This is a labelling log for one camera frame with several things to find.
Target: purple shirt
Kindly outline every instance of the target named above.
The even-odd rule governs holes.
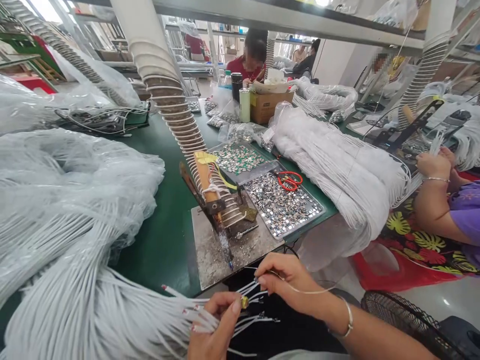
[[[453,222],[476,245],[463,245],[463,253],[480,268],[480,180],[463,185],[449,204]]]

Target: yellow tape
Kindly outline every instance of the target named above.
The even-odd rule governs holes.
[[[213,163],[218,170],[218,176],[220,176],[225,186],[234,191],[237,190],[237,187],[235,185],[228,183],[227,180],[225,180],[225,178],[222,176],[222,172],[220,171],[220,168],[216,162],[218,157],[216,157],[215,155],[209,154],[208,152],[205,152],[205,151],[196,151],[194,155],[198,159],[198,162],[200,164]]]
[[[215,155],[209,154],[205,151],[196,151],[195,157],[200,164],[215,163],[218,159]]]

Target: floral pants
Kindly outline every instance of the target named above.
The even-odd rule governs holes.
[[[414,193],[392,209],[377,241],[405,258],[427,268],[455,275],[480,276],[462,251],[460,242],[422,231],[414,212]]]

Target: hand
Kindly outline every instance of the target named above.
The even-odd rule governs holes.
[[[269,272],[273,271],[284,280]],[[296,292],[320,292],[323,289],[313,280],[309,272],[294,255],[269,253],[255,271],[255,276],[268,294],[278,294],[292,309],[312,315],[318,308],[318,297],[313,294]]]
[[[455,162],[456,162],[455,154],[453,152],[451,152],[448,147],[441,146],[439,155],[442,155],[444,158],[448,159],[448,161],[451,164],[452,169],[455,167]]]
[[[235,325],[242,305],[238,292],[217,292],[205,304],[204,309],[220,319],[220,325],[213,333],[190,333],[188,360],[223,360],[227,358],[227,349],[234,334]]]
[[[242,86],[244,88],[248,88],[249,87],[249,84],[252,84],[252,80],[250,80],[248,77],[246,79],[243,79],[242,81]]]
[[[427,178],[450,178],[452,164],[442,155],[432,155],[428,152],[421,153],[416,157],[416,167]]]

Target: silver bracelet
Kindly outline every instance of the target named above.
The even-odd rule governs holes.
[[[350,308],[350,304],[347,302],[347,300],[345,300],[341,296],[338,296],[338,297],[343,300],[343,302],[346,305],[346,308],[348,309],[348,330],[346,331],[345,335],[334,333],[330,331],[330,329],[328,329],[328,331],[336,338],[345,339],[350,334],[350,332],[354,329],[354,316],[352,315],[352,309]]]
[[[444,178],[441,178],[441,177],[427,177],[425,179],[423,179],[423,181],[425,180],[440,180],[440,181],[444,181],[446,183],[449,183],[450,180],[447,180],[447,179],[444,179]]]

